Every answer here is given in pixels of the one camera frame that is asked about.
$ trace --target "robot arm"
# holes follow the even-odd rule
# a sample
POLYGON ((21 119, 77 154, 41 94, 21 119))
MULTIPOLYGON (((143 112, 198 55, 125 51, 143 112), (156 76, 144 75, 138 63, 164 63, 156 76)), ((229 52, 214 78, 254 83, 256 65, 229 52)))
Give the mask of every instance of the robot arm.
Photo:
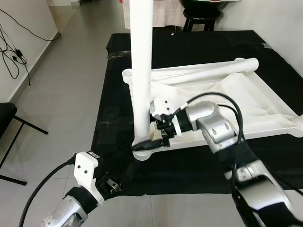
MULTIPOLYGON (((303 225, 281 186, 245 139, 241 138, 239 143, 237 130, 221 115, 217 104, 200 102, 179 111, 174 120, 163 114, 156 121, 162 140, 142 142, 133 146, 134 151, 169 146, 169 138, 177 131, 201 130, 224 167, 238 212, 247 226, 261 226, 261 223, 266 226, 303 225)), ((47 214, 43 227, 79 227, 110 194, 121 191, 120 185, 112 179, 98 175, 101 163, 101 158, 93 152, 76 155, 74 175, 80 187, 71 189, 47 214)))

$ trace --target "gray tile floor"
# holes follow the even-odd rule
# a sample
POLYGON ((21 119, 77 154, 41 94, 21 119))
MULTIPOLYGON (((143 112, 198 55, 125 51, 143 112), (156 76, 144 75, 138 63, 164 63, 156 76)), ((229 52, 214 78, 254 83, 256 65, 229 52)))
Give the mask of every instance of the gray tile floor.
MULTIPOLYGON (((49 135, 24 127, 1 174, 24 179, 27 186, 0 181, 0 226, 16 227, 34 188, 74 152, 92 143, 107 64, 105 46, 112 33, 124 29, 122 4, 99 0, 77 9, 17 103, 18 116, 46 129, 49 135)), ((0 156, 18 122, 0 141, 0 156)), ((76 181, 73 168, 58 172, 33 201, 25 227, 38 227, 49 209, 76 181)), ((289 192, 296 206, 303 200, 289 192)), ((118 197, 95 209, 84 227, 241 227, 230 195, 157 195, 118 197)))

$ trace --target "black tablecloth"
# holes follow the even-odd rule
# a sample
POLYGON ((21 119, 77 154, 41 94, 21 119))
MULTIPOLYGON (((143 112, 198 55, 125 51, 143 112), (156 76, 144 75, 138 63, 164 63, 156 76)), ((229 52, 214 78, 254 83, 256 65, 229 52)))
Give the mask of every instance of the black tablecloth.
MULTIPOLYGON (((302 78, 253 31, 192 32, 153 37, 152 68, 257 58, 256 73, 299 115, 302 78)), ((122 71, 131 68, 130 35, 114 34, 107 45, 108 63, 91 150, 102 156, 102 173, 122 182, 119 195, 230 193, 219 161, 208 146, 134 159, 133 111, 122 71)), ((275 173, 303 188, 303 139, 290 135, 248 140, 256 155, 275 173)))

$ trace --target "black cloth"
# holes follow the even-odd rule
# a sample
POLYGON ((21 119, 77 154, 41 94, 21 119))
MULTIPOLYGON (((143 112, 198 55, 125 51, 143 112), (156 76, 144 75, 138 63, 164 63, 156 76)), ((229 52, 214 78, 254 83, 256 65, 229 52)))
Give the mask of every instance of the black cloth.
MULTIPOLYGON (((256 73, 299 115, 302 78, 253 31, 193 32, 153 36, 152 68, 259 60, 256 73)), ((103 160, 102 172, 122 182, 118 195, 230 193, 219 160, 208 146, 153 154, 137 161, 131 151, 133 111, 122 71, 131 68, 130 35, 114 34, 107 45, 108 63, 91 150, 103 160)), ((276 174, 303 188, 303 140, 279 135, 248 140, 251 150, 276 174)))
POLYGON ((0 103, 0 138, 17 112, 13 103, 0 103))

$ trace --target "black stool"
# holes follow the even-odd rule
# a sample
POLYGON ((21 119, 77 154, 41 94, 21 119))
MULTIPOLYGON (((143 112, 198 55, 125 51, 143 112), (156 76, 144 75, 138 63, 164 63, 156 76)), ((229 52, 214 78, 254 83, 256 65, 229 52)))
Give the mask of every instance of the black stool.
POLYGON ((194 24, 204 24, 204 31, 213 31, 215 21, 220 17, 221 12, 215 10, 192 10, 185 9, 183 15, 186 17, 186 22, 183 32, 191 32, 194 24))
MULTIPOLYGON (((33 125, 33 124, 31 124, 27 121, 24 121, 23 119, 15 116, 16 112, 17 112, 17 107, 13 103, 0 103, 0 138, 3 135, 3 133, 5 132, 5 130, 7 129, 9 123, 11 122, 11 120, 13 118, 22 123, 18 132, 17 132, 17 134, 15 135, 12 143, 10 144, 9 149, 5 153, 4 158, 2 159, 2 161, 0 163, 0 168, 2 167, 2 165, 5 161, 5 159, 7 158, 7 156, 9 155, 9 152, 10 152, 11 148, 13 147, 13 145, 14 145, 16 139, 17 139, 17 136, 21 132, 21 129, 22 129, 23 125, 26 124, 29 127, 32 127, 33 129, 36 129, 36 130, 42 132, 45 135, 48 134, 47 131, 45 131, 43 129, 40 129, 37 126, 35 126, 35 125, 33 125)), ((7 177, 7 176, 0 175, 0 179, 5 180, 5 181, 10 181, 10 182, 13 182, 13 183, 17 183, 17 184, 20 184, 20 185, 26 185, 26 182, 24 182, 24 181, 19 181, 19 180, 16 180, 16 179, 13 179, 13 178, 10 178, 10 177, 7 177)))

